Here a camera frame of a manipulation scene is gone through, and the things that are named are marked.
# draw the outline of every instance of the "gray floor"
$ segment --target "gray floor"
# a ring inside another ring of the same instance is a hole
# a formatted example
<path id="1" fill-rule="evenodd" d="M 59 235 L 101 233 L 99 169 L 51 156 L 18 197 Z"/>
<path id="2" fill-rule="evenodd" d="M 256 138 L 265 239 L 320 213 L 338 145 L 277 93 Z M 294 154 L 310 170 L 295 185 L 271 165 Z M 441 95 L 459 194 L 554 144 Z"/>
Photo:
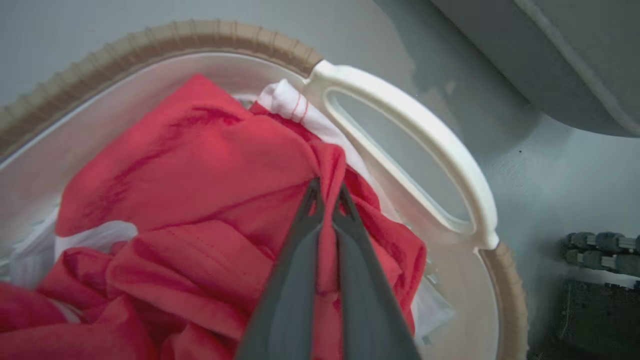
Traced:
<path id="1" fill-rule="evenodd" d="M 572 129 L 529 106 L 427 0 L 3 0 L 0 104 L 127 32 L 217 17 L 297 37 L 437 113 L 490 182 L 499 234 L 515 253 L 536 332 L 554 281 L 568 273 L 552 260 L 560 236 L 640 234 L 640 140 Z M 399 162 L 432 189 L 429 167 Z"/>

